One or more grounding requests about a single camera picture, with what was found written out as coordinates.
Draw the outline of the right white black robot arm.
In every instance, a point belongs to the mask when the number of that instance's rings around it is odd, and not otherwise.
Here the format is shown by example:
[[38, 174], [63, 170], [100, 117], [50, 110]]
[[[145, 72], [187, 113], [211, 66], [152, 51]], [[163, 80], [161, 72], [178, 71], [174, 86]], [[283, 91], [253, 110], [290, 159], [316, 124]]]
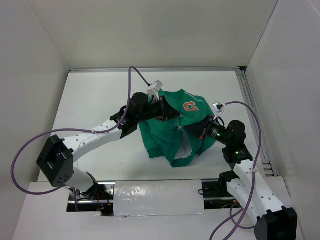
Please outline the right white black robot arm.
[[233, 120], [227, 127], [217, 125], [213, 116], [184, 126], [184, 130], [200, 140], [208, 137], [222, 143], [223, 157], [231, 170], [219, 176], [218, 190], [223, 196], [232, 195], [243, 207], [254, 225], [258, 240], [294, 240], [297, 237], [298, 216], [286, 207], [270, 189], [255, 167], [245, 139], [245, 125]]

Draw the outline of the green jacket with grey lining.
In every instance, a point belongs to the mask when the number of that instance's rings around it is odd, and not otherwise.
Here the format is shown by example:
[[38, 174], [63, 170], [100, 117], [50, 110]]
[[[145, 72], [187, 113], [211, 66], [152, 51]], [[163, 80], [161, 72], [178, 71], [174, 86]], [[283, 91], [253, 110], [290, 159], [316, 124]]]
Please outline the green jacket with grey lining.
[[168, 121], [156, 119], [139, 123], [142, 141], [149, 157], [165, 157], [173, 168], [190, 165], [195, 155], [200, 156], [215, 144], [212, 138], [198, 139], [183, 127], [198, 123], [213, 111], [204, 97], [180, 89], [176, 92], [159, 91], [180, 116]]

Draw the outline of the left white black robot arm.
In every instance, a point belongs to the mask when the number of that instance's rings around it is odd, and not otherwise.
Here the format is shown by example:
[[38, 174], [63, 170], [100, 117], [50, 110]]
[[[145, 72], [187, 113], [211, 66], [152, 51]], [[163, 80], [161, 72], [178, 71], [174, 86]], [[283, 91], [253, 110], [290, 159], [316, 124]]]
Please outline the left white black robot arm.
[[52, 187], [74, 188], [86, 199], [92, 200], [102, 187], [89, 172], [76, 168], [76, 161], [103, 145], [130, 135], [141, 122], [152, 119], [165, 122], [180, 115], [164, 96], [154, 100], [145, 93], [138, 92], [132, 96], [127, 106], [89, 132], [65, 138], [50, 136], [36, 163]]

